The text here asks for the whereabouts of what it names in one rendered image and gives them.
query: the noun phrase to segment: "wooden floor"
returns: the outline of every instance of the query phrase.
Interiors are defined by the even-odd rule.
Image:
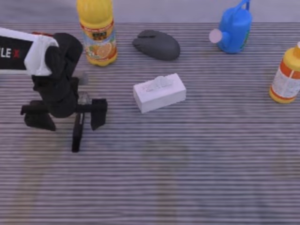
[[[70,32],[77,24],[4,24]],[[280,60],[300,37],[298,23],[255,23],[244,52],[208,41],[216,24],[117,24],[119,58],[99,68],[83,56],[82,86],[107,98],[107,124],[84,127],[72,154],[74,116],[51,133],[24,125],[21,105],[39,99],[30,77],[0,77],[1,225],[298,225],[300,100],[268,96]],[[173,35],[181,56],[151,59],[131,45],[143,29]],[[178,73],[187,100],[140,114],[133,85]]]

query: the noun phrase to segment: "yellow bottle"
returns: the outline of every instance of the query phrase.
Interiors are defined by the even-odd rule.
[[[117,59],[112,0],[77,0],[87,60],[105,67]]]
[[[282,104],[291,103],[300,91],[300,42],[285,52],[270,87],[271,98]]]

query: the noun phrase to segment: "computer mouse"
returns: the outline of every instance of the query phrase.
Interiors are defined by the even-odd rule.
[[[132,42],[140,52],[158,60],[171,61],[180,55],[180,45],[171,36],[156,30],[144,30]]]

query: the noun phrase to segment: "white box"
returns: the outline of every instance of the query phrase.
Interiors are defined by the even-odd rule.
[[[141,112],[146,113],[184,101],[187,90],[178,74],[171,74],[136,84],[133,93]]]

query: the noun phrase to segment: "blue watering can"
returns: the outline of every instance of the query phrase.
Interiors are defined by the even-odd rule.
[[[234,8],[227,9],[219,24],[219,29],[210,32],[210,41],[226,53],[239,53],[247,43],[251,30],[252,15],[250,0],[242,0]]]

